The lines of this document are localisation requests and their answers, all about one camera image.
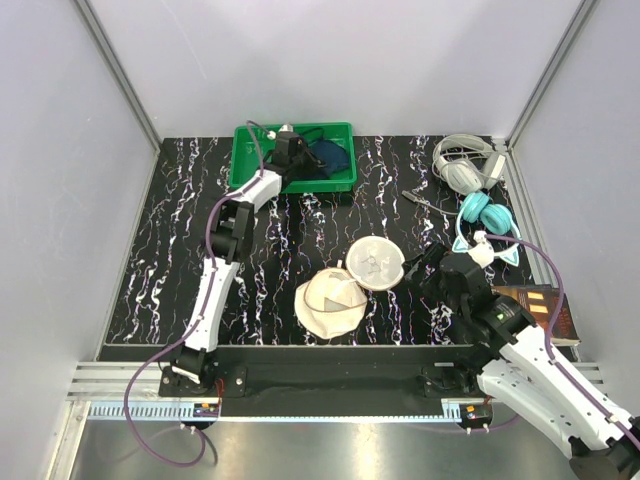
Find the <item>dark blue bra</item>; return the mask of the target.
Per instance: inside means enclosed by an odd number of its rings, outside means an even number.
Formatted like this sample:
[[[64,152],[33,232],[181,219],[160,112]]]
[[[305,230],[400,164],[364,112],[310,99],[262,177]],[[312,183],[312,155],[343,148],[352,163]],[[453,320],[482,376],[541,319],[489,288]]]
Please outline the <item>dark blue bra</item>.
[[[310,144],[318,160],[325,163],[324,179],[303,180],[328,180],[334,174],[347,170],[350,166],[350,157],[347,151],[332,140],[326,139],[324,129],[314,127],[300,133]]]

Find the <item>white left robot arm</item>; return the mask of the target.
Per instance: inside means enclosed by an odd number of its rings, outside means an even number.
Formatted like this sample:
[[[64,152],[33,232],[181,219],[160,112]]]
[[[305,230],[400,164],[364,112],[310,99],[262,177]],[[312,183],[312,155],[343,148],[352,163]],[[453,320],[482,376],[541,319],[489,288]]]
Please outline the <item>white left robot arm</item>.
[[[259,158],[258,168],[241,187],[217,200],[209,213],[194,310],[171,361],[171,372],[196,396],[208,394],[215,386],[213,363],[221,318],[231,284],[252,250],[256,212],[291,182],[324,167],[291,125],[266,132],[273,142],[268,152],[262,151],[253,131],[255,126],[252,121],[247,123]]]

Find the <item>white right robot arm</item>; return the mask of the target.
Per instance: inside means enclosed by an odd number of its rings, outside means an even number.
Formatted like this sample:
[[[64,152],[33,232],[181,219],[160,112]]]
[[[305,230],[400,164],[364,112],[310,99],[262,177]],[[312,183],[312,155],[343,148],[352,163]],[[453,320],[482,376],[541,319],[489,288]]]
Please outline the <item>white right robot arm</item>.
[[[405,280],[452,309],[470,346],[447,368],[445,385],[507,405],[567,457],[580,479],[638,475],[639,419],[559,353],[524,306],[493,291],[484,274],[492,257],[488,244],[453,253],[434,243],[403,265]]]

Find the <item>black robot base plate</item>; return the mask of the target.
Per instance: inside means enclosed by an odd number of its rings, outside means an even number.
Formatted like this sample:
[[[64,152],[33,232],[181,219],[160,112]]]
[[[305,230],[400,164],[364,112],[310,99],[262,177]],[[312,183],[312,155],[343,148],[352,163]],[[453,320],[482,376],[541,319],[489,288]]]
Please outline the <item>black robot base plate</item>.
[[[258,419],[423,417],[442,401],[482,403],[471,346],[222,346],[198,385],[166,366],[163,397],[222,396],[222,416]]]

